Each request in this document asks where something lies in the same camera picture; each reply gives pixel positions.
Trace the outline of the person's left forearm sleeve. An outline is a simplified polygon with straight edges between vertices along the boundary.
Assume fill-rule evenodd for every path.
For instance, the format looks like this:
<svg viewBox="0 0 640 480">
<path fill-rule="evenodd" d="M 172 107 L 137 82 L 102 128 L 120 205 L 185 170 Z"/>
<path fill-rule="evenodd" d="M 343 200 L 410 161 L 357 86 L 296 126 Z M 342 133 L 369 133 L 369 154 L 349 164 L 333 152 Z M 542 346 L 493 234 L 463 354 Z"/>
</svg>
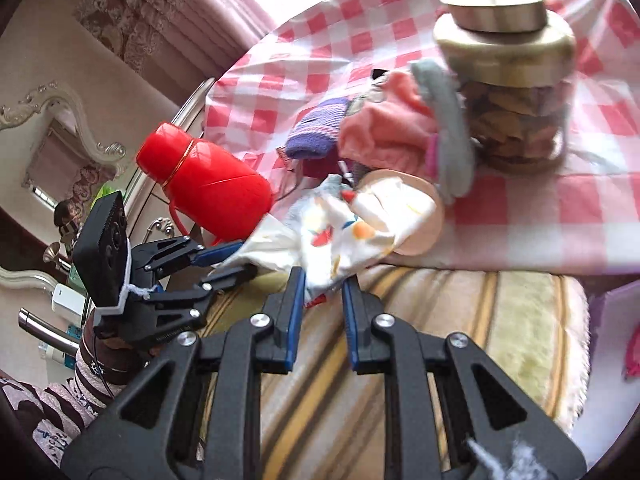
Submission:
<svg viewBox="0 0 640 480">
<path fill-rule="evenodd" d="M 40 388 L 1 375 L 1 456 L 23 445 L 26 465 L 57 474 L 66 448 L 143 370 L 137 350 L 117 338 L 100 339 L 94 315 L 84 326 L 72 377 Z"/>
</svg>

